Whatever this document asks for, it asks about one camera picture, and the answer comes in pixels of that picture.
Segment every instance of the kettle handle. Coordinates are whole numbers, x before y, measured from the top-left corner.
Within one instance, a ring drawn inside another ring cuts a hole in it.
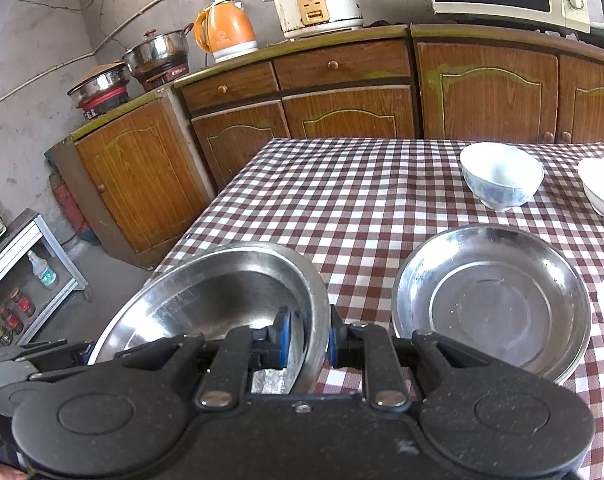
[[[208,9],[202,10],[197,15],[197,18],[195,19],[195,23],[193,25],[193,27],[194,27],[193,35],[195,36],[195,42],[204,52],[213,54],[211,47],[207,43],[207,38],[204,35],[204,27],[203,27],[204,20],[206,20],[208,18],[209,10],[210,10],[210,7]]]

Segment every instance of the white rice cooker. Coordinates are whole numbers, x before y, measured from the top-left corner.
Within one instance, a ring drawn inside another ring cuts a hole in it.
[[[272,1],[275,3],[284,37],[288,39],[359,28],[364,23],[357,0]]]

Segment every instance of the kettle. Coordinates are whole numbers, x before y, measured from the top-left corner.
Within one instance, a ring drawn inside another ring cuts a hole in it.
[[[242,3],[215,0],[197,15],[193,28],[199,47],[213,54],[215,62],[258,50],[255,33]]]

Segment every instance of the wall pipe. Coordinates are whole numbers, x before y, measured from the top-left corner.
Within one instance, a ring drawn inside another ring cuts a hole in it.
[[[97,52],[108,41],[110,41],[111,38],[113,38],[113,36],[115,36],[119,31],[121,31],[124,27],[126,27],[130,22],[132,22],[138,16],[142,16],[142,14],[144,14],[148,9],[150,9],[151,7],[153,7],[155,4],[160,3],[161,1],[163,1],[163,0],[153,0],[151,3],[149,3],[146,6],[142,7],[140,10],[138,10],[138,12],[136,12],[135,14],[133,14],[133,16],[131,16],[128,20],[125,20],[121,25],[119,25],[118,27],[116,27],[115,30],[113,30],[106,38],[104,38],[102,40],[102,42],[97,47],[95,47],[92,51],[87,52],[86,54],[82,54],[82,56],[74,57],[73,59],[70,59],[69,61],[64,61],[63,63],[60,63],[60,64],[55,65],[55,66],[52,66],[48,70],[45,70],[44,72],[39,73],[39,74],[33,76],[31,79],[29,79],[28,81],[25,81],[21,85],[16,86],[13,90],[11,90],[10,92],[7,92],[2,97],[0,97],[0,103],[2,101],[4,101],[5,99],[8,99],[9,97],[11,97],[16,92],[19,92],[20,90],[22,90],[25,86],[30,85],[31,83],[37,81],[38,79],[44,77],[45,75],[50,74],[51,72],[55,72],[56,70],[59,70],[62,67],[65,67],[65,66],[68,66],[70,64],[76,63],[76,62],[78,62],[78,61],[80,61],[82,59],[86,59],[88,57],[95,56],[95,54],[97,54]]]

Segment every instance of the microwave dial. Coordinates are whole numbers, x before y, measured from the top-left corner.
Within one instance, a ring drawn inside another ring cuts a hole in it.
[[[568,2],[575,10],[582,10],[584,8],[584,0],[568,0]]]

